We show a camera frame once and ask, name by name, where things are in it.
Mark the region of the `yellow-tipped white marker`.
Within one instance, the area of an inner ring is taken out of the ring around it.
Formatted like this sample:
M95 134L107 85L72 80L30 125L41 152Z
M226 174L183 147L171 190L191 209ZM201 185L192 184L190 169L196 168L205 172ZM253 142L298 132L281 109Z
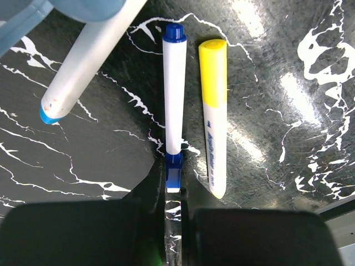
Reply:
M198 50L209 189L221 199L227 181L227 43L210 39Z

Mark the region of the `light blue bin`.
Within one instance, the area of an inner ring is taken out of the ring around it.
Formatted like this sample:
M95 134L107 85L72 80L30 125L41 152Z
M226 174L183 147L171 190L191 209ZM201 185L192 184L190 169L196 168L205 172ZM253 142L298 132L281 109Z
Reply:
M82 23L102 22L116 15L125 1L1 1L1 55L57 9Z

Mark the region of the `white marker blue tip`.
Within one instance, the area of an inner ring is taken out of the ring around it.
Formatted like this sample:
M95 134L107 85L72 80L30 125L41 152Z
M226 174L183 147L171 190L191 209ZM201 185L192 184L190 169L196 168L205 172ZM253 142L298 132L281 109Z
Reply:
M163 35L165 114L165 163L167 193L181 189L182 124L186 74L187 37L181 24L167 24Z

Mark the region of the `white blue-capped marker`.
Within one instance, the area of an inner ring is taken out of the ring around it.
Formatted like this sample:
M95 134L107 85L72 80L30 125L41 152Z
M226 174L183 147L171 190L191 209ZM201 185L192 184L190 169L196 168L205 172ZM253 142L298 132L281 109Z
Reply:
M39 113L45 124L56 123L72 110L145 4L126 1L111 18L84 26L41 99Z

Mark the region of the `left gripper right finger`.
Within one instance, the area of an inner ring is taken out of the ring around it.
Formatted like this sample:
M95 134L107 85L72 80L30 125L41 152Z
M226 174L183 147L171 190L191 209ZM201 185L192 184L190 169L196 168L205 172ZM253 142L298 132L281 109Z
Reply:
M223 204L185 168L183 265L343 265L321 216Z

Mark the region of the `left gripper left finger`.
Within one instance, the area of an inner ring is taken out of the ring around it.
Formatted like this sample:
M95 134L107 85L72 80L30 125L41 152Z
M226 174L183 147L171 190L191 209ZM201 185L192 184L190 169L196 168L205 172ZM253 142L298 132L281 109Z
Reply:
M2 265L162 265L163 162L122 199L24 204L1 224Z

